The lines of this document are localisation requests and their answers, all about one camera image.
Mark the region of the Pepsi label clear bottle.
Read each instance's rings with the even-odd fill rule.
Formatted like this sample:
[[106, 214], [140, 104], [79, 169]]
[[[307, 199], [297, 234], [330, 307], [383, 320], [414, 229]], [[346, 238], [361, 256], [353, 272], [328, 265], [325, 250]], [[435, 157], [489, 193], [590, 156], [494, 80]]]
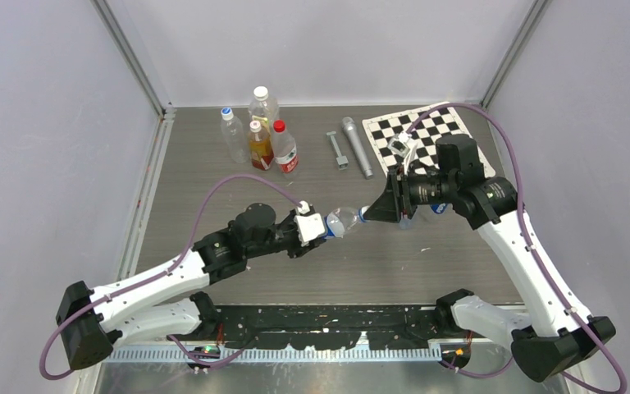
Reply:
[[325, 217], [327, 239], [343, 238], [358, 229], [360, 224], [367, 220], [363, 215], [369, 209], [368, 206], [360, 208], [339, 207], [328, 213]]

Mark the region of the blue label clear bottle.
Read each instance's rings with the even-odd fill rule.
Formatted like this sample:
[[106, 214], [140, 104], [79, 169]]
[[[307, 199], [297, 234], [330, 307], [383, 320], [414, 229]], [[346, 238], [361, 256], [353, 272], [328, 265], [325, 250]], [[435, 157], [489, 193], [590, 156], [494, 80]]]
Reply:
[[435, 213], [435, 214], [443, 214], [448, 207], [449, 207], [449, 205], [447, 203], [431, 204], [430, 205], [430, 208], [431, 208], [432, 212]]

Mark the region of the clear bottle pink label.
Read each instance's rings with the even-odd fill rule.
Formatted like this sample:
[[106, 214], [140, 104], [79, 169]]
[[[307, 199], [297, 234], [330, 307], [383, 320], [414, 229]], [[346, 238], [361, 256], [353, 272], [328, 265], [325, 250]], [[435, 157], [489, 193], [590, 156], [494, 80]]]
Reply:
[[409, 230], [416, 220], [417, 210], [403, 211], [400, 216], [399, 228], [401, 230]]

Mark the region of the white bottle cap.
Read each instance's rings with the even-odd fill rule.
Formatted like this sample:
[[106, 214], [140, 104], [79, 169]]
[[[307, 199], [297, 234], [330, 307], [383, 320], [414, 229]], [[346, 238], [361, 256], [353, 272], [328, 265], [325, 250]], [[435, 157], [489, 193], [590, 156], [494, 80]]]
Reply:
[[368, 207], [368, 206], [363, 206], [363, 207], [361, 207], [361, 208], [359, 209], [359, 211], [358, 211], [358, 216], [359, 216], [359, 220], [360, 220], [361, 222], [366, 222], [366, 221], [367, 221], [367, 219], [365, 218], [365, 214], [366, 214], [366, 212], [367, 212], [367, 210], [368, 210], [368, 209], [369, 209], [369, 207]]

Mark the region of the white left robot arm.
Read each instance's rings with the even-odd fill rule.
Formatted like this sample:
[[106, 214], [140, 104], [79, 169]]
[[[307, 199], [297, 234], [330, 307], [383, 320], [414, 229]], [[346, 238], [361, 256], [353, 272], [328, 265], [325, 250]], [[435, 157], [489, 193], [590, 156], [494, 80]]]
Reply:
[[324, 243], [326, 234], [326, 221], [313, 206], [295, 208], [278, 222], [271, 206], [255, 203], [155, 268], [94, 288], [83, 281], [69, 285], [55, 321], [70, 369], [87, 369], [118, 346], [151, 337], [193, 333], [200, 340], [212, 338], [219, 319], [205, 295], [178, 305], [161, 303], [242, 273], [250, 259], [280, 252], [301, 257]]

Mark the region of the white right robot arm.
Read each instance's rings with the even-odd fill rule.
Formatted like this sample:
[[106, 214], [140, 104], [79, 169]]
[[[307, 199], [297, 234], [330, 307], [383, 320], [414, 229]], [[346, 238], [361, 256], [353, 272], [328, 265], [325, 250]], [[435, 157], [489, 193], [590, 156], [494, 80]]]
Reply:
[[511, 182], [486, 175], [474, 139], [438, 139], [435, 166], [416, 163], [416, 143], [408, 135], [393, 138], [389, 149], [401, 162], [389, 170], [383, 193], [364, 218], [397, 223], [419, 206], [450, 205], [499, 258], [527, 309], [518, 315], [460, 289], [436, 301], [440, 333], [474, 332], [492, 340], [536, 382], [587, 360], [615, 335], [610, 319], [591, 314], [556, 271]]

